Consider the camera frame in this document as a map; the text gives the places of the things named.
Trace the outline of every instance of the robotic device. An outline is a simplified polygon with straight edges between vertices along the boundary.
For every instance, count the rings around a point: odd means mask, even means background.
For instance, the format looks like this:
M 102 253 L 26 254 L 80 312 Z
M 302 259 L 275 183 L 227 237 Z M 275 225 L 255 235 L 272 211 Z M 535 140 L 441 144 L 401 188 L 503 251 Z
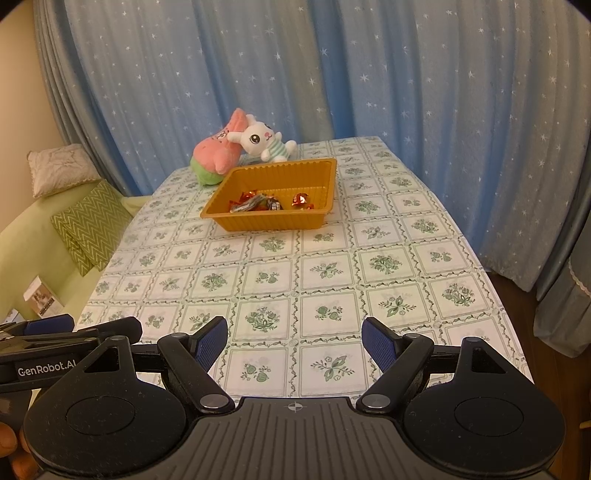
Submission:
M 103 340 L 108 330 L 87 331 L 92 351 L 25 416 L 41 480 L 542 480 L 563 440 L 554 404 L 476 337 L 436 346 L 367 317 L 363 345 L 384 374 L 355 407 L 346 397 L 243 397 L 236 406 L 207 374 L 226 346 L 224 318 L 155 345 Z M 0 353 L 0 367 L 14 371 L 10 356 Z M 137 371 L 161 373 L 167 389 Z M 426 389 L 430 374 L 447 372 L 453 380 Z M 18 380 L 5 382 L 0 396 L 18 390 Z

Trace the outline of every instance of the zigzag pattern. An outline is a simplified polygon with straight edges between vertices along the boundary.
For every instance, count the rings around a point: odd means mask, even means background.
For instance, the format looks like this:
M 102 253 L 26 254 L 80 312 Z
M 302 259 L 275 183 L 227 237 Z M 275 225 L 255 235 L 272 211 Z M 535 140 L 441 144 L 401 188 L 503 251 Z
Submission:
M 131 215 L 106 181 L 100 182 L 68 210 L 64 229 L 93 265 L 104 270 L 131 221 Z
M 76 264 L 80 275 L 84 277 L 89 271 L 92 269 L 92 262 L 90 258 L 86 256 L 84 250 L 81 249 L 80 245 L 74 238 L 70 235 L 70 233 L 66 230 L 66 223 L 67 223 L 67 213 L 68 210 L 64 210 L 61 213 L 53 215 L 51 217 L 51 224 L 53 228 L 56 229 L 58 235 L 60 236 L 61 240 L 64 242 L 72 260 Z

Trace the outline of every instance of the white bunny plush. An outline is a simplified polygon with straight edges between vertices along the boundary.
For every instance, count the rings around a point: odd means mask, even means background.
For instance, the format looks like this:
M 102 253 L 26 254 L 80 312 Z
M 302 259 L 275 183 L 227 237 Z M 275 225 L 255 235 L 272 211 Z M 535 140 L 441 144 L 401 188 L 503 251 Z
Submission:
M 281 132 L 275 133 L 263 122 L 257 122 L 254 115 L 247 115 L 248 127 L 244 132 L 228 132 L 228 140 L 240 143 L 242 148 L 254 157 L 260 156 L 263 162 L 285 161 L 296 150 L 297 143 L 281 141 Z

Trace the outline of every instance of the wooden floor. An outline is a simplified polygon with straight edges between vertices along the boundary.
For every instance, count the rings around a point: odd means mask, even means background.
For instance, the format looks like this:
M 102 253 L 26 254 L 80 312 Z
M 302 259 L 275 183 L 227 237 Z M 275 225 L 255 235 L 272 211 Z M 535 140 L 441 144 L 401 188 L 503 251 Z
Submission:
M 490 278 L 517 332 L 535 384 L 556 403 L 566 422 L 566 437 L 550 471 L 560 480 L 587 480 L 591 429 L 579 430 L 579 424 L 591 418 L 591 348 L 577 358 L 552 350 L 532 332 L 535 294 L 520 290 L 500 275 Z

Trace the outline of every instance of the bunny ear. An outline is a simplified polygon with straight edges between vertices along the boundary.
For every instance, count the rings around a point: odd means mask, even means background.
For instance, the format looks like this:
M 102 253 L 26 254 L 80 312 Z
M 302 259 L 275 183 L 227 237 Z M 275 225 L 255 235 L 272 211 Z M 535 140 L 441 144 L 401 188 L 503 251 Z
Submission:
M 228 132 L 227 139 L 229 142 L 232 142 L 232 143 L 240 143 L 241 137 L 242 137 L 241 132 Z

